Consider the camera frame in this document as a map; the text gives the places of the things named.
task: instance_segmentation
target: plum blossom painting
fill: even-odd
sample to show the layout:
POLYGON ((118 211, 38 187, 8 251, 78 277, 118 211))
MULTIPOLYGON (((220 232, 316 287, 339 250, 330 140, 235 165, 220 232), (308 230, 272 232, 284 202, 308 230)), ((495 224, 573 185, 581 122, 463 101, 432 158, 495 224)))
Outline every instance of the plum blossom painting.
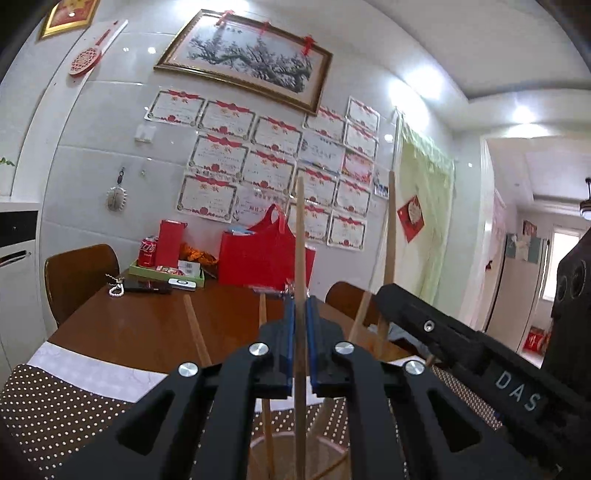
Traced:
POLYGON ((316 114, 332 53, 269 23, 201 10, 155 68, 241 86, 316 114))

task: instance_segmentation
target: window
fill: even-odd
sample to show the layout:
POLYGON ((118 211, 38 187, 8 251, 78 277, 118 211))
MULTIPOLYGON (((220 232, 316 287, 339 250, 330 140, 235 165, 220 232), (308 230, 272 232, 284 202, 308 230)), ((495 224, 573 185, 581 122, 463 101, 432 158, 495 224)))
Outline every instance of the window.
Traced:
POLYGON ((546 285, 544 286, 544 300, 554 301, 556 295, 556 271, 558 264, 569 253, 573 247, 579 243, 579 239, 584 232, 578 230, 567 230, 555 227, 552 234, 552 243, 550 245, 550 265, 546 276, 546 285))

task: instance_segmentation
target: brown wooden chair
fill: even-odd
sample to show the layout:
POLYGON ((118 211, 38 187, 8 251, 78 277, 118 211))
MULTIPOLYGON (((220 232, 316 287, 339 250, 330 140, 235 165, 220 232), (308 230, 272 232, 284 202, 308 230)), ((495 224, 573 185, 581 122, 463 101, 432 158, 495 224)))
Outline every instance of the brown wooden chair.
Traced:
MULTIPOLYGON (((335 283, 326 294, 326 303, 344 313, 347 317, 354 319, 357 315, 359 304, 361 303, 361 297, 363 297, 363 290, 361 288, 340 281, 335 283)), ((369 326, 372 323, 377 325, 378 317, 379 311, 372 296, 372 301, 369 303, 368 314, 365 316, 363 324, 365 326, 369 326)))
POLYGON ((106 244, 72 250, 47 259, 45 288, 58 327, 105 286, 105 274, 119 276, 117 256, 106 244))

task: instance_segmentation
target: red gift bag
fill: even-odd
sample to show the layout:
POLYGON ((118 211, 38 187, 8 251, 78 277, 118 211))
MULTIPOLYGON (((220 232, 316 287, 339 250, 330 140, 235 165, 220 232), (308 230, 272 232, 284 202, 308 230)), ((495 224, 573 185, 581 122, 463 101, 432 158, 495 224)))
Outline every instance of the red gift bag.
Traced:
MULTIPOLYGON (((252 235, 222 234, 219 282, 243 287, 283 291, 293 283, 296 265, 296 237, 287 226, 285 213, 271 205, 263 220, 249 228, 252 235), (276 210, 278 218, 271 220, 276 210)), ((306 248, 306 285, 310 284, 316 251, 306 248)))

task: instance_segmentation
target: picture frame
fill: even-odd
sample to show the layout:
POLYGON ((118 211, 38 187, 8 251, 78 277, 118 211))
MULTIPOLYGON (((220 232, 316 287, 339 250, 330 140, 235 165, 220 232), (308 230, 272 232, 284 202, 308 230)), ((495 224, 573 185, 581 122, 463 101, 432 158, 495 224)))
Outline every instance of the picture frame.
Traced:
POLYGON ((177 34, 154 68, 218 80, 316 114, 332 57, 311 37, 202 9, 177 34), (266 51, 271 63, 256 58, 259 49, 266 51))
POLYGON ((39 31, 39 40, 86 28, 92 23, 99 3, 100 0, 61 0, 47 15, 39 31))

